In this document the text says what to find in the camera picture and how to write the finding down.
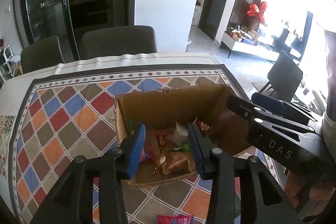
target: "bolt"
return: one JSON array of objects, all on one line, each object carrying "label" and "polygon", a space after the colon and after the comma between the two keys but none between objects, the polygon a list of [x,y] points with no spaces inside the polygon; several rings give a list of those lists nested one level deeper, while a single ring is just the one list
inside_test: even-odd
[{"label": "bolt", "polygon": [[122,152],[122,149],[120,147],[115,147],[112,149],[113,154],[120,154]]},{"label": "bolt", "polygon": [[251,161],[251,162],[258,162],[258,157],[257,156],[249,156],[249,160]]},{"label": "bolt", "polygon": [[77,156],[75,158],[75,162],[77,162],[78,164],[82,163],[85,160],[84,156]]},{"label": "bolt", "polygon": [[215,147],[212,149],[212,153],[219,155],[222,152],[222,150],[218,147]]}]

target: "white tablecloth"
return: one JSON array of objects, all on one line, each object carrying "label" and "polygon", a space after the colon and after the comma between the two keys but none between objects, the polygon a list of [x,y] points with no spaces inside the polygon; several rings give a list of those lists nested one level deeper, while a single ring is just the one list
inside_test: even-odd
[{"label": "white tablecloth", "polygon": [[[0,89],[0,115],[14,115],[17,118],[22,101],[25,94],[34,79],[45,78],[51,75],[61,75],[76,71],[86,71],[93,69],[105,69],[124,66],[136,65],[158,65],[158,64],[210,64],[216,65],[219,62],[212,54],[198,53],[155,53],[155,54],[138,54],[138,55],[122,55],[118,57],[100,57],[91,60],[81,60],[68,64],[58,64],[57,66],[34,71],[15,77],[6,81]],[[0,144],[0,154],[8,156],[9,139],[8,136]],[[9,195],[8,180],[0,176],[0,195],[13,212],[11,199]]]}]

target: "chair leg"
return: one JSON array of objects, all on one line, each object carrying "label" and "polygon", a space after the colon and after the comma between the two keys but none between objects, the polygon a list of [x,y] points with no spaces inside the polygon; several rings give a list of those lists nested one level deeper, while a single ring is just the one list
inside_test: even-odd
[{"label": "chair leg", "polygon": [[266,87],[268,87],[268,85],[269,85],[269,81],[266,85],[263,86],[263,88],[259,91],[259,93],[262,93],[266,89]]}]

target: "tablecloth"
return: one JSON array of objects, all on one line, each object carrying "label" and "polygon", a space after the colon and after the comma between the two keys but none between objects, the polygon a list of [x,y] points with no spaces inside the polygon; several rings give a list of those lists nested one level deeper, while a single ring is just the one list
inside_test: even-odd
[{"label": "tablecloth", "polygon": [[[115,96],[213,83],[225,83],[247,99],[224,65],[211,55],[197,54],[98,58],[58,65],[6,82],[0,99],[9,105],[0,114],[15,115],[16,119],[6,151],[7,184],[3,183],[4,176],[0,178],[10,199],[4,198],[5,189],[1,189],[1,195],[21,223],[28,224],[72,159],[77,155],[97,157],[117,145]],[[248,155],[258,155],[277,178],[272,159],[255,148],[243,157]],[[153,222],[155,214],[193,214],[196,222],[204,223],[211,183],[196,176],[144,189],[125,186],[128,219],[147,224]],[[239,194],[238,181],[236,188]],[[97,223],[98,191],[96,180],[92,205]]]}]

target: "hand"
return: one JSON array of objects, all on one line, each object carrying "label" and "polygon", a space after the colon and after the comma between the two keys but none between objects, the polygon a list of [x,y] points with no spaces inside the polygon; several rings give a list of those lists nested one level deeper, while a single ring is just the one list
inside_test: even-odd
[{"label": "hand", "polygon": [[[299,204],[299,198],[296,194],[301,190],[306,182],[307,180],[303,176],[296,175],[291,171],[288,172],[284,192],[294,207]],[[318,202],[307,216],[316,216],[323,211],[335,191],[334,185],[334,182],[326,181],[321,185],[311,188],[309,198]]]}]

